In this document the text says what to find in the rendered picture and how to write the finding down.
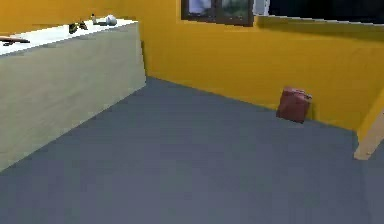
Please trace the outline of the pale green kitchen counter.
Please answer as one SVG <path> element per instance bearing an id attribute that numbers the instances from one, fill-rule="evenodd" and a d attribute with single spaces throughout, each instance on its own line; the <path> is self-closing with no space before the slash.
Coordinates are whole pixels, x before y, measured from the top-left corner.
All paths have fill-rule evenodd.
<path id="1" fill-rule="evenodd" d="M 139 23 L 86 25 L 0 44 L 0 172 L 146 85 Z"/>

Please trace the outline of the yellow wooden table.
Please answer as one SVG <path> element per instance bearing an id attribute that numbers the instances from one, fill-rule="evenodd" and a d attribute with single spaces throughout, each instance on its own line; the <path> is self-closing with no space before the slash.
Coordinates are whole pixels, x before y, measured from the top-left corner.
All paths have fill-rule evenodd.
<path id="1" fill-rule="evenodd" d="M 359 127 L 357 137 L 354 158 L 368 160 L 384 140 L 384 88 Z"/>

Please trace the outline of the brown flat utensil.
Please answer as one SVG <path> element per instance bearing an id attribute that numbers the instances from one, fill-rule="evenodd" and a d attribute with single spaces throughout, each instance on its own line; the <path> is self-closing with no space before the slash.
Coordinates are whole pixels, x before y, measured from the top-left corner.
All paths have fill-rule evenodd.
<path id="1" fill-rule="evenodd" d="M 10 46 L 14 43 L 29 43 L 29 40 L 23 38 L 0 36 L 0 42 L 3 42 L 4 46 Z"/>

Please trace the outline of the dark framed window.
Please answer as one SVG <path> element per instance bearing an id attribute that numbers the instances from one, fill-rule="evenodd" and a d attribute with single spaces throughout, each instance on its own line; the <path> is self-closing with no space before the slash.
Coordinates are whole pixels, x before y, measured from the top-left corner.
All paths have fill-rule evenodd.
<path id="1" fill-rule="evenodd" d="M 252 27 L 254 0 L 180 0 L 181 19 Z"/>

